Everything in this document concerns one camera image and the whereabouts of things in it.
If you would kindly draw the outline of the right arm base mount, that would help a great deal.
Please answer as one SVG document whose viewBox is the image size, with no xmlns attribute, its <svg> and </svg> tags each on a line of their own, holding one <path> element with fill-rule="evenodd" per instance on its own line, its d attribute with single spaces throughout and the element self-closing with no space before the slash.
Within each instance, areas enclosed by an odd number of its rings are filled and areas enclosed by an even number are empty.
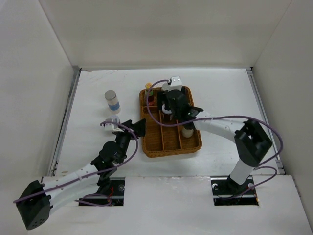
<svg viewBox="0 0 313 235">
<path fill-rule="evenodd" d="M 211 180 L 213 203 L 215 206 L 258 206 L 254 181 L 250 177 L 242 185 L 230 179 Z"/>
</svg>

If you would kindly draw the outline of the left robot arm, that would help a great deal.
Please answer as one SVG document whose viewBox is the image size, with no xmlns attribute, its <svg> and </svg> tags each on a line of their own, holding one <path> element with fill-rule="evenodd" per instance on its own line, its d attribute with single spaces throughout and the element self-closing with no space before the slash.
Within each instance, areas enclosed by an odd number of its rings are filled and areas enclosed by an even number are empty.
<svg viewBox="0 0 313 235">
<path fill-rule="evenodd" d="M 19 199 L 14 201 L 25 228 L 30 231 L 44 224 L 59 208 L 72 201 L 91 205 L 87 197 L 108 193 L 110 177 L 132 157 L 127 156 L 131 141 L 146 134 L 146 119 L 135 123 L 128 120 L 120 123 L 112 117 L 101 123 L 105 131 L 115 135 L 115 140 L 106 142 L 98 156 L 75 172 L 48 183 L 31 182 Z"/>
</svg>

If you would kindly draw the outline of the silver-topped white seasoning grinder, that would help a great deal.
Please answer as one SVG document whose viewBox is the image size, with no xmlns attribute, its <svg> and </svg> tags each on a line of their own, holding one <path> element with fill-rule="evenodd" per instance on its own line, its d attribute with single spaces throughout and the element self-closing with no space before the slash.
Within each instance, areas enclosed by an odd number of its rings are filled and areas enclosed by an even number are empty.
<svg viewBox="0 0 313 235">
<path fill-rule="evenodd" d="M 188 124 L 185 124 L 182 126 L 181 134 L 185 138 L 190 138 L 190 137 L 192 137 L 194 130 L 195 130 L 194 124 L 188 123 Z"/>
</svg>

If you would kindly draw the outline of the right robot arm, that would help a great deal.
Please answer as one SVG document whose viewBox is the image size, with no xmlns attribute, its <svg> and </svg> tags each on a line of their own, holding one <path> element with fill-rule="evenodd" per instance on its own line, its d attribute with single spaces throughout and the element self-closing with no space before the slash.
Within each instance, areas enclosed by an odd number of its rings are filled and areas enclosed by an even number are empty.
<svg viewBox="0 0 313 235">
<path fill-rule="evenodd" d="M 194 131 L 206 131 L 236 145 L 239 159 L 227 179 L 217 187 L 222 195 L 238 195 L 246 190 L 250 173 L 272 147 L 260 123 L 251 118 L 243 122 L 216 119 L 202 108 L 192 106 L 180 90 L 158 92 L 157 99 L 165 120 L 181 123 L 181 134 L 185 138 L 191 137 Z"/>
</svg>

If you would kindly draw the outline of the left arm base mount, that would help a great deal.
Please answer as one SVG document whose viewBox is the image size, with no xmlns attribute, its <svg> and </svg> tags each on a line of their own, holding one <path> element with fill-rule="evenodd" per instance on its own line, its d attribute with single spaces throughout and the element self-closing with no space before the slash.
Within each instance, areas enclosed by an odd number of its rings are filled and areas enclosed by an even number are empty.
<svg viewBox="0 0 313 235">
<path fill-rule="evenodd" d="M 125 178 L 110 178 L 108 185 L 76 200 L 79 206 L 117 207 L 124 205 Z"/>
</svg>

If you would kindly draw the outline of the white-lid dark spice jar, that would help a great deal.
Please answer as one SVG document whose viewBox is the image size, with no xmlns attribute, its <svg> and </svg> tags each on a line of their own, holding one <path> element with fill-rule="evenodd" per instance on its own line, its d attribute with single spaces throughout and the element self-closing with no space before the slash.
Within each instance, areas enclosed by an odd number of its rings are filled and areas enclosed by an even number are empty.
<svg viewBox="0 0 313 235">
<path fill-rule="evenodd" d="M 165 104 L 162 105 L 162 115 L 163 115 L 164 122 L 170 122 L 173 119 L 172 111 L 166 109 Z"/>
</svg>

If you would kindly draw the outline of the blue-label jar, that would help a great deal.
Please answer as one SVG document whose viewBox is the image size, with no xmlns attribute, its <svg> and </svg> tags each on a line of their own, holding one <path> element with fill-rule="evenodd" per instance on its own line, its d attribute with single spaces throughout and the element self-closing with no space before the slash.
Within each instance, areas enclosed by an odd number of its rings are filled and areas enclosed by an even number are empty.
<svg viewBox="0 0 313 235">
<path fill-rule="evenodd" d="M 120 113 L 120 104 L 117 98 L 117 94 L 114 90 L 107 90 L 105 92 L 105 99 L 107 101 L 109 110 L 113 114 L 118 114 Z"/>
<path fill-rule="evenodd" d="M 162 84 L 162 87 L 161 87 L 161 90 L 162 90 L 163 92 L 168 92 L 168 91 L 170 91 L 170 90 L 171 90 L 171 84 L 169 84 L 169 83 L 167 83 L 167 82 L 163 83 L 163 84 Z"/>
</svg>

